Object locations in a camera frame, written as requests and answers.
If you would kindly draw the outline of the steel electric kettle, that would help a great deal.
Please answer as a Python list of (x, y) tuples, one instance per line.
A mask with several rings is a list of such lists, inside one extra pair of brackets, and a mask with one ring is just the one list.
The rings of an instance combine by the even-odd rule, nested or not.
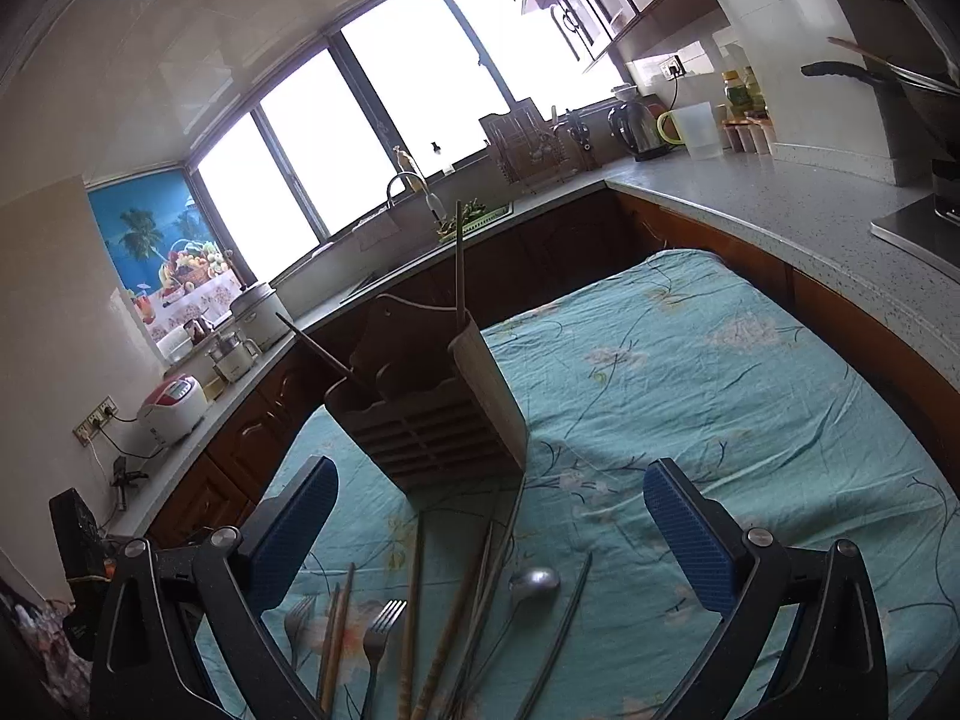
[(655, 160), (669, 153), (670, 145), (659, 135), (656, 119), (638, 88), (620, 85), (612, 93), (615, 104), (607, 112), (607, 123), (613, 140), (636, 161)]

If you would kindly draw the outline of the silver metal spoon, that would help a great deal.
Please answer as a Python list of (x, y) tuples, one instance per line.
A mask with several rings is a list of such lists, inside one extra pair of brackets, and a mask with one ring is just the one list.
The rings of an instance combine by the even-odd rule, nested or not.
[(483, 678), (487, 676), (488, 670), (493, 665), (493, 660), (501, 645), (505, 643), (506, 635), (511, 631), (511, 626), (516, 621), (517, 613), (524, 605), (530, 605), (534, 601), (550, 600), (556, 595), (558, 589), (562, 586), (560, 574), (547, 566), (534, 566), (521, 569), (512, 574), (508, 582), (509, 590), (509, 613), (505, 624), (501, 626), (500, 632), (494, 639), (490, 651), (478, 668), (477, 674), (470, 678), (466, 689), (462, 692), (462, 706), (475, 695), (483, 683)]

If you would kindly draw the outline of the wooden chopstick pair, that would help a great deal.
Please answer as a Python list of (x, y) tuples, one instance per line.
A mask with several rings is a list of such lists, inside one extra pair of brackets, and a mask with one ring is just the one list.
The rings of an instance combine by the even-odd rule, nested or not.
[(347, 575), (342, 585), (335, 587), (332, 593), (327, 628), (325, 628), (324, 644), (320, 651), (319, 674), (317, 675), (317, 702), (319, 702), (322, 717), (331, 718), (334, 708), (335, 686), (337, 685), (338, 667), (342, 656), (343, 633), (347, 627), (348, 605), (352, 596), (353, 580), (355, 580), (356, 564), (348, 564)]

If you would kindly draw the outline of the upright dark chopstick in holder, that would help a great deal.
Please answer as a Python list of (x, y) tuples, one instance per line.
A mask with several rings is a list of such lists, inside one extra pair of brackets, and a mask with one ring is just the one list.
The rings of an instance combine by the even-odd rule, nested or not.
[(464, 202), (455, 205), (455, 327), (457, 333), (467, 325), (466, 264), (464, 263)]

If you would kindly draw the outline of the long bamboo chopstick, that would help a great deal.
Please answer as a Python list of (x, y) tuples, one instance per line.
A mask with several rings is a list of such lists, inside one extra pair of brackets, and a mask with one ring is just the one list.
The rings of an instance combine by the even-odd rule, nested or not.
[(420, 605), (423, 550), (425, 549), (425, 517), (416, 519), (412, 557), (410, 557), (407, 611), (404, 619), (404, 639), (400, 651), (397, 683), (397, 718), (409, 720), (413, 710), (413, 675), (415, 674), (416, 636), (418, 635), (418, 605)]

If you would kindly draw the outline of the dark metal chopstick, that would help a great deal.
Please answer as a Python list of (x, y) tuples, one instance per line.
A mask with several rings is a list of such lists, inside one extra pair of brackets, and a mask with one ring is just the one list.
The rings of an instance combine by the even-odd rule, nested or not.
[(569, 597), (562, 621), (560, 621), (560, 626), (558, 626), (553, 636), (550, 649), (548, 649), (547, 655), (545, 655), (544, 661), (542, 661), (542, 665), (540, 665), (534, 681), (530, 684), (530, 688), (527, 690), (526, 695), (524, 695), (523, 702), (521, 702), (516, 715), (514, 715), (516, 720), (529, 720), (532, 712), (534, 712), (535, 706), (537, 706), (537, 702), (539, 702), (540, 695), (544, 692), (551, 673), (553, 673), (553, 668), (555, 668), (556, 661), (560, 658), (560, 653), (562, 653), (566, 639), (568, 639), (569, 631), (571, 631), (571, 626), (573, 626), (574, 616), (576, 616), (579, 605), (581, 605), (581, 598), (583, 598), (592, 564), (594, 564), (594, 554), (589, 553), (581, 566), (578, 580), (576, 580), (573, 593)]

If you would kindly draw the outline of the wooden dish rack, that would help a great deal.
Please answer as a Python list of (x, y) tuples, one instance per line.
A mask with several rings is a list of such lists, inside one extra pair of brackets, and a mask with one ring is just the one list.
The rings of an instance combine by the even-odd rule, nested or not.
[(561, 181), (576, 172), (562, 138), (530, 98), (517, 101), (506, 114), (485, 115), (480, 127), (488, 151), (508, 184), (534, 187)]

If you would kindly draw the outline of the black wok on stove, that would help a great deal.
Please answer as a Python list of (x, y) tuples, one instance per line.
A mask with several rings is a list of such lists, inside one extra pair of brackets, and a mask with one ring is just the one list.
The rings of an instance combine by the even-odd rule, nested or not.
[(828, 37), (832, 46), (861, 55), (880, 67), (880, 71), (860, 67), (851, 62), (839, 60), (820, 60), (800, 67), (800, 73), (807, 78), (817, 76), (843, 76), (874, 88), (875, 91), (907, 99), (914, 112), (923, 122), (935, 143), (949, 160), (958, 161), (958, 86), (940, 80), (939, 76), (924, 75), (916, 70), (900, 67), (880, 55), (863, 49), (853, 41), (841, 37)]

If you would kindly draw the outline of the oil bottles on rack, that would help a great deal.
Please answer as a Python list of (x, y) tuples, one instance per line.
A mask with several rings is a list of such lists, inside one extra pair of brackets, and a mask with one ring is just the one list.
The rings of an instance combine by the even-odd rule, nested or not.
[(770, 156), (775, 131), (754, 69), (750, 65), (743, 70), (728, 68), (721, 76), (727, 107), (724, 126), (732, 148)]

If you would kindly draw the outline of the ridged wooden chopstick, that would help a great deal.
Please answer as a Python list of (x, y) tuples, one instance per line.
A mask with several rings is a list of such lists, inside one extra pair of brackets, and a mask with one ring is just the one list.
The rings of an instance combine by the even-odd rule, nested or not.
[(420, 694), (418, 694), (412, 715), (410, 715), (412, 720), (425, 720), (425, 718), (428, 717), (428, 713), (430, 713), (434, 696), (436, 695), (436, 691), (438, 691), (439, 681), (443, 678), (449, 656), (451, 656), (452, 647), (454, 647), (455, 639), (457, 639), (457, 634), (459, 634), (460, 624), (462, 624), (464, 616), (466, 616), (467, 601), (469, 601), (475, 593), (483, 559), (485, 559), (490, 552), (491, 530), (493, 530), (491, 525), (485, 527), (482, 541), (478, 544), (477, 551), (475, 551), (472, 561), (469, 562), (466, 572), (464, 572), (464, 577), (460, 580), (459, 589), (455, 592), (454, 601), (451, 603), (451, 609), (448, 612), (448, 617), (446, 617), (446, 622), (444, 622), (444, 628), (439, 636), (438, 645), (436, 645), (436, 649), (434, 649), (433, 660), (431, 660), (430, 663), (427, 679), (425, 679), (425, 683), (421, 686)]

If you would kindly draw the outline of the tropical fruit roller blind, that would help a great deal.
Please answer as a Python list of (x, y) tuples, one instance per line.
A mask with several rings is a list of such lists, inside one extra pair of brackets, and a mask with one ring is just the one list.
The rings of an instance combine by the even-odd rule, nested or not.
[(241, 282), (181, 171), (95, 188), (88, 199), (149, 338), (169, 343), (190, 319), (217, 325), (226, 317)]

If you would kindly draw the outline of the white and red rice cooker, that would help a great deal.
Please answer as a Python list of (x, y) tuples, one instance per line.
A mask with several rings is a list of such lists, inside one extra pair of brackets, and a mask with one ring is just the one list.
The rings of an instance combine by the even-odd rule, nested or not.
[(208, 410), (208, 400), (194, 376), (181, 374), (161, 382), (145, 398), (137, 422), (160, 445), (178, 444), (199, 426)]

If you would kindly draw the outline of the small white electric pot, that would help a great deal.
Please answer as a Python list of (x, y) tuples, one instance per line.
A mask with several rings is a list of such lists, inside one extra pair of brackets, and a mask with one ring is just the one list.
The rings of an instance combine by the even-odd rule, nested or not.
[(218, 376), (228, 383), (236, 383), (251, 371), (262, 351), (254, 340), (242, 333), (231, 332), (215, 335), (206, 355), (212, 360)]

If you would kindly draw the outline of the chrome sink faucet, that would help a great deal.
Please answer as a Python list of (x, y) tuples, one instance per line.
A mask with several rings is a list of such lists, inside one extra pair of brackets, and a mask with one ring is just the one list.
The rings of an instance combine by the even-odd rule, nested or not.
[(386, 206), (394, 208), (400, 200), (420, 197), (427, 204), (430, 215), (436, 224), (444, 223), (448, 219), (448, 212), (441, 199), (434, 193), (425, 177), (410, 169), (400, 169), (392, 176), (386, 185)]

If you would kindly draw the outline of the wall power socket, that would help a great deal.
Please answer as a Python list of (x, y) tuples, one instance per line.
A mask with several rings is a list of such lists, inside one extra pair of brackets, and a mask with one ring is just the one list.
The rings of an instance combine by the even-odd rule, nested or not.
[(88, 445), (96, 434), (103, 430), (117, 415), (117, 405), (112, 397), (106, 397), (89, 415), (73, 429), (75, 439)]

